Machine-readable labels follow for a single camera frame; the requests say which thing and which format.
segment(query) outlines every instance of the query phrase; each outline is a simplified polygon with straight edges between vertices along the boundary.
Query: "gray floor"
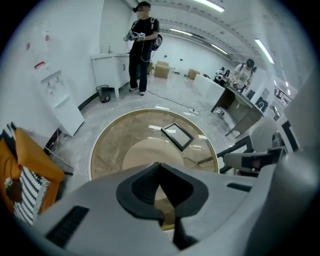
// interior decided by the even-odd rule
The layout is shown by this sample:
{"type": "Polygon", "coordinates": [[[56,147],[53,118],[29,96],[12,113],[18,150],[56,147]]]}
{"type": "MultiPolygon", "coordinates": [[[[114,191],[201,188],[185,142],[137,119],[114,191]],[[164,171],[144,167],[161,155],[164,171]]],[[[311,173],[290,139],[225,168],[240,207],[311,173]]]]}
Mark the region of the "gray floor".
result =
{"type": "MultiPolygon", "coordinates": [[[[58,138],[58,144],[51,147],[51,150],[56,150],[58,156],[76,169],[75,171],[60,159],[53,155],[50,156],[62,170],[73,173],[73,176],[65,177],[60,186],[58,199],[89,180],[90,154],[99,134],[112,121],[134,110],[160,107],[187,118],[204,132],[216,153],[234,145],[236,133],[230,134],[228,137],[224,136],[230,127],[232,128],[232,120],[228,114],[221,117],[210,112],[213,104],[204,102],[197,88],[193,86],[193,80],[176,74],[170,74],[168,79],[151,75],[148,78],[147,90],[190,106],[196,109],[199,114],[191,114],[189,107],[160,98],[149,92],[146,92],[145,96],[140,96],[138,91],[129,92],[129,88],[130,86],[126,84],[120,89],[120,98],[115,98],[114,92],[111,93],[111,100],[108,103],[100,103],[98,98],[93,100],[82,110],[81,113],[85,121],[75,136],[69,137],[62,134],[58,138]]],[[[222,159],[219,159],[219,167],[223,167],[222,159]]]]}

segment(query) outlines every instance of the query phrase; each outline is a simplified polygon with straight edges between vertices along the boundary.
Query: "black t-shirt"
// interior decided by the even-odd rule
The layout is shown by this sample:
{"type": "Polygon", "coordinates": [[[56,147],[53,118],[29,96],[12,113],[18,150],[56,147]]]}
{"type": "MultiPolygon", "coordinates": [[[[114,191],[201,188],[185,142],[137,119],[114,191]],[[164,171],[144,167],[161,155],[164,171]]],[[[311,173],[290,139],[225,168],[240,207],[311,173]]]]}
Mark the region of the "black t-shirt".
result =
{"type": "MultiPolygon", "coordinates": [[[[145,33],[145,36],[151,36],[155,31],[159,32],[159,21],[157,19],[154,20],[153,29],[151,29],[151,17],[147,19],[139,19],[134,28],[132,29],[133,32],[137,33],[145,33]]],[[[151,52],[152,51],[152,40],[147,41],[135,41],[133,43],[132,49],[134,51],[141,51],[143,47],[144,52],[151,52]]]]}

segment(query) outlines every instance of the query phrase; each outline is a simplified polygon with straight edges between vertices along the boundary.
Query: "controller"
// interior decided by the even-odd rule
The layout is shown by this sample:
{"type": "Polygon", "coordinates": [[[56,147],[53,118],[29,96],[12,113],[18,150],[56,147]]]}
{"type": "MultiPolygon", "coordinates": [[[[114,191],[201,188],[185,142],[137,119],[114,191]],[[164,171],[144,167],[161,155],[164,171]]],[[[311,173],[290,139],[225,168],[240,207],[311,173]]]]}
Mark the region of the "controller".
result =
{"type": "Polygon", "coordinates": [[[144,41],[146,37],[145,33],[137,33],[130,30],[128,34],[123,38],[125,42],[127,41],[144,41]]]}

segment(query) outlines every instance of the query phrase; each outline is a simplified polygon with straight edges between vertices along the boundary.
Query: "wall sign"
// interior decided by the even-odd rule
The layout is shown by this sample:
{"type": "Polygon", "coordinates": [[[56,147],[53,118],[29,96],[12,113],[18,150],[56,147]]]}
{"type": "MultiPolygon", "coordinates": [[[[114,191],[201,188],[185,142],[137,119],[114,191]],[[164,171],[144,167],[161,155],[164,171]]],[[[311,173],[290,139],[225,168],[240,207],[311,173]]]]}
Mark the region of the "wall sign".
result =
{"type": "Polygon", "coordinates": [[[289,102],[291,102],[291,98],[286,95],[282,90],[277,87],[274,87],[274,96],[277,97],[285,106],[288,106],[289,102]]]}

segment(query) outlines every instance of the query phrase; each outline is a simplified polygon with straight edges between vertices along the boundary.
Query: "black visor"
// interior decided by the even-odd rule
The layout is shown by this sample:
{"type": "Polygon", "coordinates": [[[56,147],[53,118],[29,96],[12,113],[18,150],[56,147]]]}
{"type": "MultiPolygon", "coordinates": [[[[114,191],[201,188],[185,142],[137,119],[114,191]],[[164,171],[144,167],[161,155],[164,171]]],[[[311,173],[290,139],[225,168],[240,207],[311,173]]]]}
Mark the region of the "black visor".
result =
{"type": "Polygon", "coordinates": [[[248,68],[252,69],[252,68],[255,66],[254,60],[249,58],[249,59],[246,61],[246,66],[247,66],[248,68]]]}
{"type": "Polygon", "coordinates": [[[144,8],[151,8],[151,4],[148,3],[147,1],[142,1],[140,2],[136,8],[133,8],[133,11],[136,12],[141,12],[144,10],[144,8]]]}

